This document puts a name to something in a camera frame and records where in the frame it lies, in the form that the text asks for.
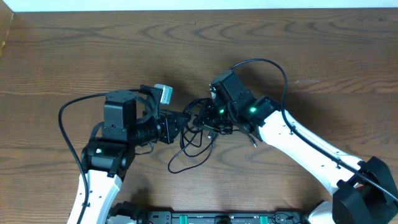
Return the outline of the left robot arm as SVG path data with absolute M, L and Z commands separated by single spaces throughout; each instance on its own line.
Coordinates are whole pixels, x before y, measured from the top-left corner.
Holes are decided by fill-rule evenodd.
M 114 204 L 136 147 L 172 144 L 191 120 L 187 113 L 162 110 L 165 91 L 138 89 L 105 93 L 104 120 L 94 126 L 81 156 L 71 150 L 80 170 L 78 192 L 69 223 L 149 223 L 135 205 Z

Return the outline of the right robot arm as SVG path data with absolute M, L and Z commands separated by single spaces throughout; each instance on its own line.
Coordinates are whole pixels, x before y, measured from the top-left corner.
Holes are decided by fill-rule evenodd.
M 307 223 L 389 223 L 397 215 L 397 186 L 387 164 L 343 152 L 298 123 L 267 96 L 255 98 L 228 70 L 210 83 L 211 98 L 196 127 L 220 134 L 234 128 L 273 146 L 309 171 L 332 196 L 303 220 Z

